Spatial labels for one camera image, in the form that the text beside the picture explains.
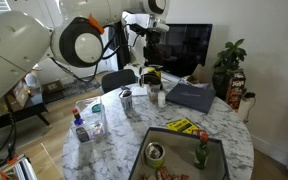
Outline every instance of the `gray book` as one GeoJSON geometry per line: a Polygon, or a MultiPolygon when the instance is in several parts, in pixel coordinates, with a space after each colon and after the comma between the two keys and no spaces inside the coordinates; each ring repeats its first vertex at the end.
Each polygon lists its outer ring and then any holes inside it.
{"type": "Polygon", "coordinates": [[[177,84],[167,95],[166,101],[197,111],[208,113],[215,97],[215,91],[185,84],[177,84]]]}

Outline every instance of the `chair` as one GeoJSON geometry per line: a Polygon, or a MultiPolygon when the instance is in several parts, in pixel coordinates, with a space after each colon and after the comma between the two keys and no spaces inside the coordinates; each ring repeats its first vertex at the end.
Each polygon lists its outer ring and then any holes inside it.
{"type": "Polygon", "coordinates": [[[108,93],[121,86],[136,83],[136,77],[131,69],[124,69],[110,74],[106,74],[102,78],[102,89],[104,93],[108,93]]]}

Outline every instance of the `black tv screen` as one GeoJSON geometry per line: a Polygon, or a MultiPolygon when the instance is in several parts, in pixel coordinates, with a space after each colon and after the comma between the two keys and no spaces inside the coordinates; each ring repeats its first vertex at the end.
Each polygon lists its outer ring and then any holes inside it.
{"type": "Polygon", "coordinates": [[[193,73],[196,66],[205,65],[212,24],[168,24],[156,45],[163,61],[163,71],[183,77],[193,73]]]}

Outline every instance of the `round table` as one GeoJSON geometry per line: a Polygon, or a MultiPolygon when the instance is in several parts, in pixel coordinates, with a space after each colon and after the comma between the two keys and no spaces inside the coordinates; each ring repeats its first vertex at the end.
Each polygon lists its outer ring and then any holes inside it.
{"type": "MultiPolygon", "coordinates": [[[[165,92],[175,85],[164,82],[165,92]]],[[[169,102],[159,108],[147,96],[136,96],[133,109],[124,111],[119,92],[121,89],[116,89],[102,96],[108,133],[99,143],[80,145],[69,130],[63,146],[66,179],[128,179],[147,129],[166,128],[167,122],[184,117],[206,130],[209,137],[222,140],[231,179],[251,178],[254,151],[250,134],[222,100],[215,98],[209,113],[204,114],[169,102]]]]}

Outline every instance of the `plant pot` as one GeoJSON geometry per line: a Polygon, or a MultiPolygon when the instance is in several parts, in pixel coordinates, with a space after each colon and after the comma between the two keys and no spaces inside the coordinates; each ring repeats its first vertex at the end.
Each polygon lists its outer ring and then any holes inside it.
{"type": "Polygon", "coordinates": [[[230,81],[230,76],[226,73],[213,73],[212,83],[216,91],[216,96],[225,101],[227,86],[230,81]]]}

